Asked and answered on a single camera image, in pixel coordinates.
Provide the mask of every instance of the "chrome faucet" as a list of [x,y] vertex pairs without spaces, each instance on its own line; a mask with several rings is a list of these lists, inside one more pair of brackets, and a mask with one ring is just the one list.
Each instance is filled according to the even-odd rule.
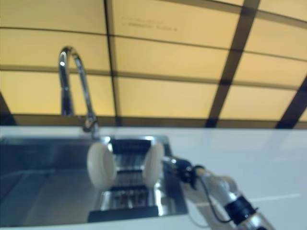
[[70,91],[69,83],[69,57],[72,56],[75,64],[78,68],[80,75],[81,85],[83,89],[83,95],[87,107],[87,115],[84,122],[82,122],[83,130],[85,132],[91,132],[94,137],[95,132],[98,130],[98,122],[95,113],[92,109],[91,98],[87,86],[86,74],[77,51],[71,47],[64,47],[59,54],[59,78],[61,82],[61,114],[63,116],[73,116],[73,103]]

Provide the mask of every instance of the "yellow backlit wall panel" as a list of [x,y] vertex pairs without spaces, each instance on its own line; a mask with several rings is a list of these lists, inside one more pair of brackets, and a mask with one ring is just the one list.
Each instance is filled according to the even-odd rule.
[[115,34],[229,48],[237,13],[156,0],[113,0]]
[[221,119],[280,120],[296,91],[231,86]]
[[[111,79],[88,75],[93,109],[97,115],[114,115]],[[0,90],[13,114],[60,114],[60,83],[56,73],[1,71]],[[71,92],[75,113],[86,112],[81,83],[71,74]]]
[[245,50],[307,60],[307,29],[255,18]]
[[307,62],[243,53],[234,82],[299,87],[306,74]]
[[206,118],[213,84],[119,78],[121,116]]
[[106,33],[102,0],[0,0],[1,26]]
[[78,51],[86,69],[109,70],[105,36],[36,30],[0,29],[0,64],[57,68],[67,45]]
[[227,50],[115,38],[119,71],[187,78],[221,77]]

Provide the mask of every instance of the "kitchen faucet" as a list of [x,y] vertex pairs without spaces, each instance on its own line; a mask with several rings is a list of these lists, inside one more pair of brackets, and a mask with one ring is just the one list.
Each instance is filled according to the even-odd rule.
[[86,74],[77,51],[71,47],[64,47],[59,54],[59,78],[61,82],[61,114],[63,116],[73,116],[73,103],[70,91],[70,83],[69,83],[69,58],[73,57],[75,64],[78,68],[78,73],[81,80],[81,85],[83,89],[83,95],[87,107],[87,114],[85,117],[85,121],[82,122],[82,127],[84,132],[91,132],[92,137],[94,137],[95,132],[98,130],[98,122],[95,113],[92,109],[91,97],[89,94]]

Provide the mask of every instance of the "dark frame line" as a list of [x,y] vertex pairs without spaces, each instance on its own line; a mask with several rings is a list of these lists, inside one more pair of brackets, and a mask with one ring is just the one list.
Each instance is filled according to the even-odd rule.
[[205,127],[216,127],[222,107],[239,65],[260,0],[244,0],[231,49]]
[[12,116],[9,107],[5,103],[5,100],[0,92],[0,125],[14,126],[16,122]]
[[[13,65],[1,65],[2,71],[22,71],[22,72],[41,72],[41,73],[59,73],[58,67],[48,66],[13,66]],[[107,70],[86,69],[87,75],[101,75],[102,77],[110,76],[110,72]],[[78,69],[70,69],[70,73],[78,73]]]
[[[24,27],[0,27],[0,29],[15,29],[15,30],[38,30],[38,31],[53,31],[53,32],[66,32],[66,33],[77,33],[77,34],[84,34],[84,35],[99,35],[99,36],[107,36],[107,34],[99,34],[99,33],[91,33],[91,32],[80,32],[80,31],[69,31],[69,30],[54,30],[54,29],[40,29],[40,28],[24,28]],[[141,41],[148,41],[148,42],[158,42],[158,43],[167,43],[167,44],[173,44],[173,45],[180,45],[180,46],[193,46],[193,47],[199,47],[199,48],[207,48],[207,49],[219,49],[219,50],[230,50],[229,48],[224,48],[224,47],[218,47],[218,46],[207,46],[207,45],[200,45],[200,44],[193,44],[193,43],[184,43],[184,42],[176,42],[176,41],[168,41],[168,40],[161,40],[161,39],[154,39],[154,38],[145,38],[145,37],[134,37],[130,35],[122,35],[122,34],[114,34],[113,32],[109,34],[108,36],[112,38],[127,38],[127,39],[134,39],[134,40],[141,40]],[[285,59],[290,59],[290,60],[295,60],[295,61],[304,61],[307,62],[307,59],[301,59],[301,58],[296,58],[296,57],[287,57],[287,56],[282,56],[282,55],[276,55],[276,54],[269,54],[269,53],[261,53],[261,52],[256,52],[256,51],[249,51],[249,50],[244,50],[245,53],[249,54],[257,54],[257,55],[263,55],[263,56],[270,56],[270,57],[275,57],[275,58],[285,58]]]
[[113,10],[112,2],[104,0],[104,9],[105,9],[105,22],[106,22],[106,37],[107,37],[107,48],[110,64],[110,75],[112,80],[112,93],[113,93],[113,104],[115,111],[115,121],[116,126],[121,126],[120,107],[119,107],[119,98],[118,98],[118,82],[116,81],[116,58],[115,58],[115,47],[112,43],[110,34],[113,33]]
[[58,30],[58,29],[47,29],[47,28],[28,28],[28,27],[14,27],[14,26],[0,26],[0,29],[5,30],[38,30],[45,32],[65,32],[65,33],[74,33],[74,34],[83,34],[83,35],[103,35],[104,33],[94,33],[94,32],[85,32],[85,31],[76,31],[76,30]]
[[[15,124],[10,120],[2,120],[1,125],[10,126],[79,126],[76,117],[65,117],[61,115],[43,114],[12,114]],[[98,123],[102,127],[114,127],[116,121],[114,116],[98,116]],[[120,117],[124,127],[182,127],[203,128],[206,120],[200,118],[173,118],[173,117]],[[275,128],[279,121],[268,120],[227,120],[218,121],[217,128]],[[306,129],[307,122],[298,122],[294,129]]]
[[[172,2],[172,3],[179,3],[183,5],[190,5],[190,6],[196,6],[206,9],[212,9],[212,10],[218,10],[218,11],[224,11],[224,12],[230,12],[230,13],[240,13],[240,9],[244,7],[244,4],[236,5],[231,4],[228,2],[221,2],[216,0],[160,0],[160,1],[166,1],[166,2]],[[269,12],[266,10],[259,10],[257,9],[257,18],[283,23],[291,26],[306,28],[307,21],[304,21],[302,19],[293,18],[287,15]]]
[[135,72],[117,72],[117,77],[120,78],[131,78],[131,79],[143,79],[143,80],[158,80],[158,81],[176,81],[176,82],[186,82],[186,83],[199,83],[199,84],[221,84],[225,86],[239,85],[248,87],[260,87],[268,89],[280,89],[280,90],[293,90],[296,91],[297,87],[292,85],[282,85],[282,84],[272,84],[272,83],[262,83],[262,82],[248,82],[237,80],[234,82],[209,79],[209,78],[190,78],[182,76],[172,76],[172,75],[161,75],[161,74],[148,74],[148,73],[135,73]]
[[275,128],[294,128],[307,108],[307,75]]

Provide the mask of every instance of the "sink basin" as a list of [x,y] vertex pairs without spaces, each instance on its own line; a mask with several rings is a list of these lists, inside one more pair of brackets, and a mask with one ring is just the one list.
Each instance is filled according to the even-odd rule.
[[[86,169],[87,151],[108,146],[117,165],[109,191],[99,192]],[[0,226],[76,224],[186,214],[179,180],[162,173],[153,189],[142,184],[142,162],[155,142],[171,155],[167,137],[2,138]]]

